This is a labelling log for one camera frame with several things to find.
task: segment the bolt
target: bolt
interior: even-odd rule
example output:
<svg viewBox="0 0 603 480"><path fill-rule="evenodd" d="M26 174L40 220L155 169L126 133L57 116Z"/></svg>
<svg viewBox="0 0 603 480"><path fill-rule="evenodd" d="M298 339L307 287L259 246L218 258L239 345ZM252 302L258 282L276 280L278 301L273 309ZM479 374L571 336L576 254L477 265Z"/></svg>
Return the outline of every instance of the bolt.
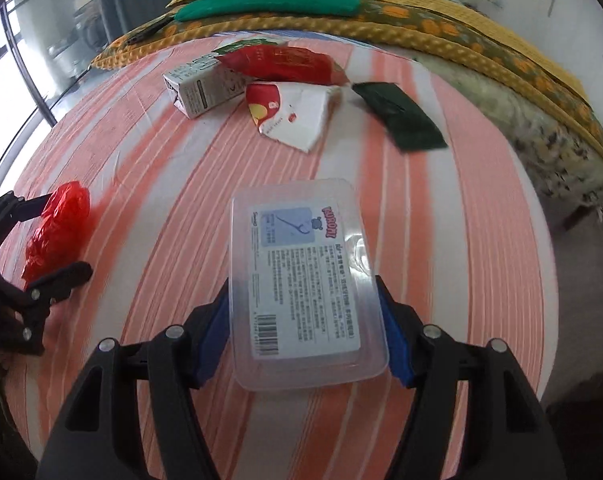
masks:
<svg viewBox="0 0 603 480"><path fill-rule="evenodd" d="M170 339L179 339L184 333L184 327L181 325L172 325L166 329L166 337Z"/></svg>
<svg viewBox="0 0 603 480"><path fill-rule="evenodd" d="M505 341L498 337L490 340L490 347L495 352L499 352L500 354L503 354L506 350L508 350L508 345L505 343Z"/></svg>
<svg viewBox="0 0 603 480"><path fill-rule="evenodd" d="M441 337L441 328L437 325L425 325L424 335L428 339L438 339Z"/></svg>
<svg viewBox="0 0 603 480"><path fill-rule="evenodd" d="M108 337L106 339L102 339L99 342L99 349L102 352L110 352L113 348L115 348L115 340L112 339L111 337Z"/></svg>

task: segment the red package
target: red package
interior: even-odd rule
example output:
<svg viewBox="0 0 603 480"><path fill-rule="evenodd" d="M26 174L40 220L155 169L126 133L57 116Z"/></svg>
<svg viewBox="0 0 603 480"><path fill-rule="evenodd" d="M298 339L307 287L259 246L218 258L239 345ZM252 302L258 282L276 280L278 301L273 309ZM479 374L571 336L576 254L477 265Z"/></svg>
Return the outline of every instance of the red package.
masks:
<svg viewBox="0 0 603 480"><path fill-rule="evenodd" d="M90 195L77 180L62 184L42 211L42 223L26 245L26 284L77 261L85 242Z"/></svg>
<svg viewBox="0 0 603 480"><path fill-rule="evenodd" d="M344 69L327 54L297 46L251 45L217 58L224 66L265 81L345 85Z"/></svg>

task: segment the table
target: table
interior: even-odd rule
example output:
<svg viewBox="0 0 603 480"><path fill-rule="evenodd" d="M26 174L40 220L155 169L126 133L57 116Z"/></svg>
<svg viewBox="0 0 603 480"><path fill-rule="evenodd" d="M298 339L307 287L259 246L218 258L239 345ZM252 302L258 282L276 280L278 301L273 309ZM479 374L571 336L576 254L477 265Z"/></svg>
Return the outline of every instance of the table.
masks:
<svg viewBox="0 0 603 480"><path fill-rule="evenodd" d="M395 82L443 132L449 149L402 155L381 123L344 89L309 154L262 137L236 98L197 120L173 105L162 74L246 34L190 41L116 73L53 129L18 181L28 197L79 179L94 228L83 259L93 279L47 322L46 354L18 356L6 392L40 456L65 394L99 340L148 340L227 276L229 204L236 189L341 177L357 190L369 255L392 295L424 322L484 345L508 341L541 395L557 345L557 284L547 225L528 177L498 129L420 64L340 41L297 39L330 54L353 82ZM0 253L19 281L35 222ZM254 394L234 381L226 350L194 403L222 478L383 478L412 392L385 373L316 390ZM459 389L464 405L466 390ZM162 474L149 394L140 417L150 473ZM457 410L446 471L454 471L465 412Z"/></svg>

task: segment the green cloth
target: green cloth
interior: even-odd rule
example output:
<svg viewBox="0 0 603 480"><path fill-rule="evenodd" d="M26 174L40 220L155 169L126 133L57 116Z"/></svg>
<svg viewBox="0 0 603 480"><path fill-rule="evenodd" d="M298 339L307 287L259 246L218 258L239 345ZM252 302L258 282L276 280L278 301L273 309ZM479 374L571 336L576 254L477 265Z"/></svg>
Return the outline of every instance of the green cloth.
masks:
<svg viewBox="0 0 603 480"><path fill-rule="evenodd" d="M435 123L395 83L357 83L353 90L381 119L400 151L448 147Z"/></svg>
<svg viewBox="0 0 603 480"><path fill-rule="evenodd" d="M178 10L175 20L190 22L242 12L294 12L323 16L356 16L360 0L195 0Z"/></svg>

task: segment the blue gripper pad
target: blue gripper pad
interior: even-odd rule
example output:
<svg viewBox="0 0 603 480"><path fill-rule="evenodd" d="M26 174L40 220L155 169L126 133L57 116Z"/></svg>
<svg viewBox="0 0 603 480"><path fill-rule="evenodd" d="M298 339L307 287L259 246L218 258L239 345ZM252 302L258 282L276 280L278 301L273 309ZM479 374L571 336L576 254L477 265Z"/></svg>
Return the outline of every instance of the blue gripper pad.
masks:
<svg viewBox="0 0 603 480"><path fill-rule="evenodd" d="M222 358L226 341L230 333L229 295L224 294L216 306L216 311L211 319L206 334L202 338L195 363L195 379L199 386L212 378Z"/></svg>
<svg viewBox="0 0 603 480"><path fill-rule="evenodd" d="M390 373L398 378L399 382L407 388L412 385L415 378L415 372L410 364L410 344L406 341L403 332L390 311L386 298L381 293L379 293L379 302L381 303L381 315L383 316L383 323L386 328Z"/></svg>

